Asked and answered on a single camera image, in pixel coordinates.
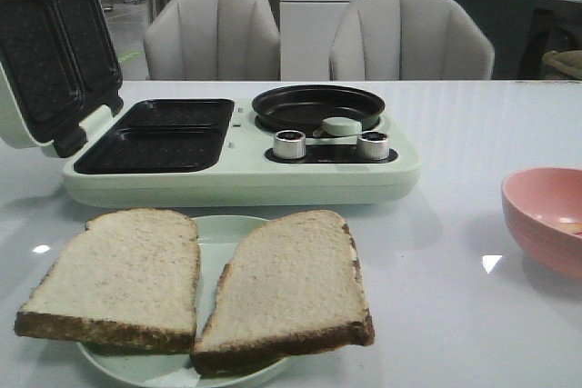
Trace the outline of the bread slice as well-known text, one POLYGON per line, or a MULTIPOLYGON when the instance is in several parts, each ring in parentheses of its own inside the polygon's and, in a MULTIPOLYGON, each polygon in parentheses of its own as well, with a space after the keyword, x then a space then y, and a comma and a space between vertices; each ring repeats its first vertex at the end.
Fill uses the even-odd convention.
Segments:
POLYGON ((239 243, 192 359, 210 375, 374 341, 346 220, 311 210, 268 221, 239 243))
POLYGON ((171 210, 102 214, 66 243, 18 310, 19 336, 189 353, 199 230, 171 210))

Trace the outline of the light green sandwich maker lid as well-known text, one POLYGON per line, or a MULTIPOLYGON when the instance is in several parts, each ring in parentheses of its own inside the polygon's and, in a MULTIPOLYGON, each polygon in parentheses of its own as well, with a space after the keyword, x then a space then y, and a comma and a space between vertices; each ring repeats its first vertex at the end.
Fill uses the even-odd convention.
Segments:
POLYGON ((1 137, 68 157, 81 123, 123 101, 121 67, 99 0, 1 0, 1 137))

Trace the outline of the pink plastic bowl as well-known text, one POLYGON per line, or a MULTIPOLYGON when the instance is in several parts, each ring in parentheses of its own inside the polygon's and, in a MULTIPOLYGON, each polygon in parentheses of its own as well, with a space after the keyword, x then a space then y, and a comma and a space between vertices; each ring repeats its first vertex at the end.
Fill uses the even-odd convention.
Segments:
POLYGON ((581 171, 538 167, 507 176, 502 208, 522 250, 565 276, 581 277, 581 171))

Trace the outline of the light green breakfast maker base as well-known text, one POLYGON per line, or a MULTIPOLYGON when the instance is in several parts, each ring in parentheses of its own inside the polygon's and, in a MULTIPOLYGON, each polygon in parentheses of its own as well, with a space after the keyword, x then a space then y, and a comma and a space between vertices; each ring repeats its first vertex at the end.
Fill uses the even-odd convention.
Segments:
POLYGON ((100 127, 65 165, 77 201, 103 207, 376 204, 406 196, 419 156, 387 116, 389 155, 361 159, 356 139, 311 138, 288 162, 247 99, 151 99, 100 127))

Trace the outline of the left silver control knob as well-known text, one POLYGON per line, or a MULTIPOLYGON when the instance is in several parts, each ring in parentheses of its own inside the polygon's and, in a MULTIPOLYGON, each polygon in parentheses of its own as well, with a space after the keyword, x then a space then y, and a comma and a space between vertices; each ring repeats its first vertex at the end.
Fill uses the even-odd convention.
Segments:
POLYGON ((297 130, 278 131, 274 135, 272 150, 279 159, 302 159, 306 155, 306 135, 297 130))

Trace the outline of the silver control knob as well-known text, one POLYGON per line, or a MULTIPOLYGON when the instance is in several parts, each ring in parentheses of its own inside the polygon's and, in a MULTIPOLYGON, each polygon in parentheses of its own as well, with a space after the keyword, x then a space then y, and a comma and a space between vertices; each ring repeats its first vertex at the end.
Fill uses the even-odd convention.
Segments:
POLYGON ((278 131, 274 135, 272 150, 279 159, 302 159, 306 155, 306 135, 297 130, 278 131))
POLYGON ((364 131, 356 139, 356 154, 365 160, 386 160, 390 154, 389 136, 378 131, 364 131))

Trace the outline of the round black frying pan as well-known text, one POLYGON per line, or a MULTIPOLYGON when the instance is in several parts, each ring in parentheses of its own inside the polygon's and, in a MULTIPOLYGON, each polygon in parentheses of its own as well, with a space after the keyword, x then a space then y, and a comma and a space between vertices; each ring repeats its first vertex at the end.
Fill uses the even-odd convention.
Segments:
POLYGON ((342 85, 290 85, 255 97, 256 120, 267 130, 294 129, 311 136, 328 117, 346 117, 369 129, 385 111, 379 96, 342 85))

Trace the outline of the right silver control knob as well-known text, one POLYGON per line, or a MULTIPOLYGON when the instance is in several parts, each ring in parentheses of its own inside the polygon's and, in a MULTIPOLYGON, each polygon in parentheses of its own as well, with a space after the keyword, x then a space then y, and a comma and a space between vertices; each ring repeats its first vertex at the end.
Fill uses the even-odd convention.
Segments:
POLYGON ((386 160, 390 154, 389 136, 378 131, 364 131, 356 139, 356 154, 365 160, 386 160))

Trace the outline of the light green round plate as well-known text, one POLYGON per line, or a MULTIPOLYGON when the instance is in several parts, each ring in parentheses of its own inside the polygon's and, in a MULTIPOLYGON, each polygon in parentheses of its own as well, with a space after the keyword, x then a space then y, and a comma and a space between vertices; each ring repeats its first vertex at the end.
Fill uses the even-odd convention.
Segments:
MULTIPOLYGON (((211 215, 194 219, 199 228, 201 271, 196 290, 197 327, 203 328, 215 306, 217 283, 237 245, 265 222, 242 215, 211 215)), ((131 349, 78 345, 96 369, 134 387, 259 387, 281 374, 290 364, 284 358, 238 373, 202 376, 187 354, 159 354, 131 349)))

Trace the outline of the left beige upholstered chair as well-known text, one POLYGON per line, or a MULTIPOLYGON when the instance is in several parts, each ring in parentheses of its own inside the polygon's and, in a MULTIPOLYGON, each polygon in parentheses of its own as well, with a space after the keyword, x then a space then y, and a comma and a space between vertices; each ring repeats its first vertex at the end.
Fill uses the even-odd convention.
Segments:
POLYGON ((280 34, 268 0, 171 0, 146 29, 149 78, 275 81, 280 34))

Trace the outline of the beige upholstered chair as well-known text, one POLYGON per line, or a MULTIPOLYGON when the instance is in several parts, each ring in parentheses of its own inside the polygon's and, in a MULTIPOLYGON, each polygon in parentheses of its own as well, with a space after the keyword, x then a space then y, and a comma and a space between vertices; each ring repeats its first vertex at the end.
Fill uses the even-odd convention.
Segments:
POLYGON ((280 34, 268 0, 171 0, 146 29, 149 78, 275 81, 280 34))
POLYGON ((337 81, 488 80, 494 46, 454 0, 356 0, 331 45, 337 81))

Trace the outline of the right beige upholstered chair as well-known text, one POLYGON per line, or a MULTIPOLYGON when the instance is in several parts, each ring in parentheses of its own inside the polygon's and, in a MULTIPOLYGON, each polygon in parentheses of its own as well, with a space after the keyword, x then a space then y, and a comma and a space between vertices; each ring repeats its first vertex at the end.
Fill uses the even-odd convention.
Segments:
POLYGON ((488 80, 494 46, 454 0, 356 0, 331 45, 337 81, 488 80))

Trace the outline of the white cabinet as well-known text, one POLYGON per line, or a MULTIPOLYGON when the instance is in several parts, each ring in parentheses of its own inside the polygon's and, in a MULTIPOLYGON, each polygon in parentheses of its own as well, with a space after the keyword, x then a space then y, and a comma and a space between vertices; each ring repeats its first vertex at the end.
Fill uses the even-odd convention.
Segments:
POLYGON ((354 0, 279 0, 281 79, 329 78, 331 45, 342 14, 354 0))

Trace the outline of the dark grey counter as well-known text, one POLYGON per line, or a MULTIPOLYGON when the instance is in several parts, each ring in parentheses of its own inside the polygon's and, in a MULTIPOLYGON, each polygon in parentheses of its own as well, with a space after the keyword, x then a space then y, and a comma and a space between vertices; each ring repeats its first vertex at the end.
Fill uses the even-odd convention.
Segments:
POLYGON ((538 79, 542 55, 581 48, 581 0, 455 0, 495 48, 492 77, 538 79))

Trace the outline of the beige cushion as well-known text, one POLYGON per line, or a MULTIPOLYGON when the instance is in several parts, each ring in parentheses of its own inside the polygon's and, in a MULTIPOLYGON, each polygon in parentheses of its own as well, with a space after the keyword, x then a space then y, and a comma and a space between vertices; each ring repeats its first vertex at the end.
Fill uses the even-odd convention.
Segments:
POLYGON ((569 78, 581 79, 581 51, 571 50, 566 52, 549 51, 542 56, 545 65, 553 67, 556 71, 569 78))

